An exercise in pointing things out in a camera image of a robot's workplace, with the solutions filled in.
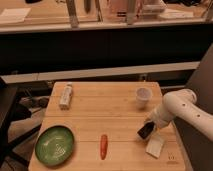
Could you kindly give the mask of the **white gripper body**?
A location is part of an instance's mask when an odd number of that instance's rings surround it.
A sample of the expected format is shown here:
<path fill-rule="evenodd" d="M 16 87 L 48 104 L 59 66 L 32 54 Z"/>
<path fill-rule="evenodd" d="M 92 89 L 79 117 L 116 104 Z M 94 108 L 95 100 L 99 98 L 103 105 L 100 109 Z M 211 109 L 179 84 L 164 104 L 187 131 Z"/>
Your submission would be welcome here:
<path fill-rule="evenodd" d="M 159 105 L 151 111 L 145 122 L 153 122 L 157 128 L 162 129 L 167 127 L 173 119 L 174 115 L 170 114 L 163 105 Z"/>

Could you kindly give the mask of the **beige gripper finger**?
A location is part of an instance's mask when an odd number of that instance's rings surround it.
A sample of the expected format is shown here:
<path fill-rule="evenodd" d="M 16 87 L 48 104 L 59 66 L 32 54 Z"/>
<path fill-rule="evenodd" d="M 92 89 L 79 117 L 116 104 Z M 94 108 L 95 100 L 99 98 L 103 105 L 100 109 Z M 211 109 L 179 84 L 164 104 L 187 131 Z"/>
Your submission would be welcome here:
<path fill-rule="evenodd" d="M 148 136 L 153 135 L 155 132 L 159 130 L 159 127 L 153 121 L 148 122 L 147 125 L 149 130 Z"/>

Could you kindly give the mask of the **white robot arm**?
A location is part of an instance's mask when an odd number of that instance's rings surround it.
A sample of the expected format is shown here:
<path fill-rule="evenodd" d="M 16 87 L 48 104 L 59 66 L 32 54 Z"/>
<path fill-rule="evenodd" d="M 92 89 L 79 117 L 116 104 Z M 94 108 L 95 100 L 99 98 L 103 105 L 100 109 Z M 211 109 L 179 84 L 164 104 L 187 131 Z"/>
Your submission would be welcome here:
<path fill-rule="evenodd" d="M 162 129 L 175 117 L 179 117 L 213 141 L 213 115 L 198 108 L 196 101 L 197 96 L 191 89 L 168 92 L 145 122 L 153 122 L 158 129 Z"/>

